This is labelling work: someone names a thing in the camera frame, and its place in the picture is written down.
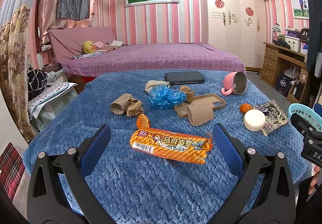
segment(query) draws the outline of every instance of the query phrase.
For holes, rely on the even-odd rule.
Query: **crumpled plastic bag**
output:
[[[178,90],[167,88],[161,84],[150,90],[149,100],[153,108],[161,110],[172,109],[175,105],[186,101],[187,95]]]

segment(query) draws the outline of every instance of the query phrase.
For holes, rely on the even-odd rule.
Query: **pink mug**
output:
[[[223,79],[221,94],[228,96],[231,93],[244,94],[247,89],[247,78],[241,71],[232,72]]]

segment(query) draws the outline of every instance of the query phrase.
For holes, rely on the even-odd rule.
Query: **floral curtain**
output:
[[[26,72],[26,37],[32,2],[4,0],[0,9],[0,88],[9,113],[27,142],[35,136],[27,110]]]
[[[39,0],[40,44],[45,44],[49,41],[48,31],[50,29],[90,27],[92,25],[94,0],[90,0],[90,18],[82,21],[56,18],[56,7],[57,0]]]

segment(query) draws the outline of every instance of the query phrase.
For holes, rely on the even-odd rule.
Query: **silver bolt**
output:
[[[248,148],[247,149],[247,152],[250,154],[250,155],[254,155],[256,153],[256,150],[254,148]]]
[[[76,149],[75,149],[75,148],[69,148],[69,149],[67,150],[67,153],[68,153],[69,155],[73,155],[73,154],[75,154],[75,152],[76,152]]]
[[[278,156],[280,159],[285,158],[285,155],[284,155],[284,153],[283,153],[283,152],[279,152],[279,153],[277,153],[277,156]]]
[[[45,152],[43,152],[43,151],[42,152],[39,152],[38,158],[42,159],[45,155],[46,155]]]

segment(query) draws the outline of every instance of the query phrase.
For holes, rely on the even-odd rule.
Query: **red paper cutting decoration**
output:
[[[246,8],[246,13],[247,13],[247,15],[248,15],[248,16],[253,16],[253,15],[254,15],[254,11],[253,11],[253,9],[252,9],[252,8],[250,8],[250,7],[247,7],[247,8]]]
[[[225,3],[223,2],[223,0],[216,0],[215,1],[215,5],[217,8],[223,8],[225,6]]]

